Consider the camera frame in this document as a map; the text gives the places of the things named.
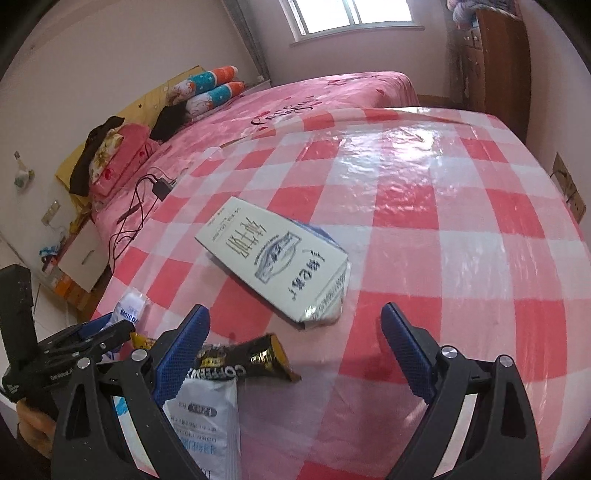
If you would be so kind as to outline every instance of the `wooden headboard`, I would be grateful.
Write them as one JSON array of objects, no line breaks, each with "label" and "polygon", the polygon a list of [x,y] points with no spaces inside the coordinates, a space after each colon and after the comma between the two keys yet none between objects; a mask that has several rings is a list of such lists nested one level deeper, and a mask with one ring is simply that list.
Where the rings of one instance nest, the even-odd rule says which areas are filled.
[{"label": "wooden headboard", "polygon": [[[186,80],[191,75],[196,75],[203,72],[205,72],[205,70],[199,65],[187,70],[186,72],[182,72],[176,77],[156,87],[154,90],[142,95],[135,102],[130,103],[127,107],[115,115],[125,118],[126,124],[143,124],[153,128],[156,124],[156,120],[158,119],[158,115],[162,111],[162,108],[165,107],[168,89],[176,85],[178,82]],[[64,185],[66,190],[70,189],[70,176],[74,166],[76,166],[76,163],[82,154],[82,151],[84,150],[85,143],[86,139],[84,139],[84,141],[78,145],[78,147],[70,154],[70,156],[61,163],[60,167],[56,171],[57,179]],[[72,197],[72,202],[74,205],[78,207],[83,207],[90,202],[88,197],[79,197],[78,195],[70,195],[70,197]]]}]

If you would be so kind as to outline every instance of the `wooden wardrobe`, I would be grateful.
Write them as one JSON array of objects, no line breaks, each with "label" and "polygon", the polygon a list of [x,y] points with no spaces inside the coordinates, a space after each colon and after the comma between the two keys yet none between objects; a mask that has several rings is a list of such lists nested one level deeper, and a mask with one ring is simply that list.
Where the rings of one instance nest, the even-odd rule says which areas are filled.
[{"label": "wooden wardrobe", "polygon": [[525,143],[530,121],[531,62],[525,24],[501,12],[476,11],[460,30],[464,108],[498,117]]}]

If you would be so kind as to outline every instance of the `milk carton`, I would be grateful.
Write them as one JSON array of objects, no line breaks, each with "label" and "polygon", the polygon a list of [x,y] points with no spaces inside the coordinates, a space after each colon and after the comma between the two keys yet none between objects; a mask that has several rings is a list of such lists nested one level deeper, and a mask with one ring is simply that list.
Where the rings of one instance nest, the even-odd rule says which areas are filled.
[{"label": "milk carton", "polygon": [[349,257],[321,229],[232,197],[196,239],[301,326],[333,323],[340,316]]}]

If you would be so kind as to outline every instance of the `metal screw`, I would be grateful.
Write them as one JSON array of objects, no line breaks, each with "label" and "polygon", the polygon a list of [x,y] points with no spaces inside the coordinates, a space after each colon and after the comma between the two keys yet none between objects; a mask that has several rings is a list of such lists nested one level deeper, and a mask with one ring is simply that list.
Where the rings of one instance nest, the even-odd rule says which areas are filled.
[{"label": "metal screw", "polygon": [[513,359],[509,355],[501,355],[499,362],[503,367],[511,367],[513,365]]},{"label": "metal screw", "polygon": [[146,350],[135,350],[135,351],[133,351],[133,353],[131,353],[131,359],[134,362],[141,362],[147,356],[148,356],[148,352],[146,352]]},{"label": "metal screw", "polygon": [[84,370],[85,368],[90,366],[90,359],[86,357],[81,358],[80,360],[78,360],[78,363],[76,365],[78,365],[78,368]]},{"label": "metal screw", "polygon": [[441,349],[441,352],[445,358],[457,357],[457,350],[452,346],[445,346]]}]

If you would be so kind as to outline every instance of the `white wall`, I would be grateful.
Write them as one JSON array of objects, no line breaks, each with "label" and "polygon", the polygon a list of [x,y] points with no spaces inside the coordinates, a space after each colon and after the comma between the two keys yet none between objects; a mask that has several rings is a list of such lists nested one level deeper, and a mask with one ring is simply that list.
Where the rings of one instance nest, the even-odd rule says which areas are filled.
[{"label": "white wall", "polygon": [[[0,83],[0,232],[29,267],[73,220],[60,163],[107,117],[197,64],[256,79],[219,0],[61,0],[41,20]],[[22,194],[15,150],[36,173]],[[56,199],[54,231],[41,217]]]},{"label": "white wall", "polygon": [[341,73],[395,70],[420,95],[449,97],[447,30],[440,0],[409,0],[419,30],[366,29],[293,45],[279,0],[254,0],[252,8],[274,85]]},{"label": "white wall", "polygon": [[[531,113],[527,147],[551,171],[556,152],[591,209],[591,74],[551,15],[534,0],[521,0],[530,38]],[[581,222],[591,240],[591,210]]]}]

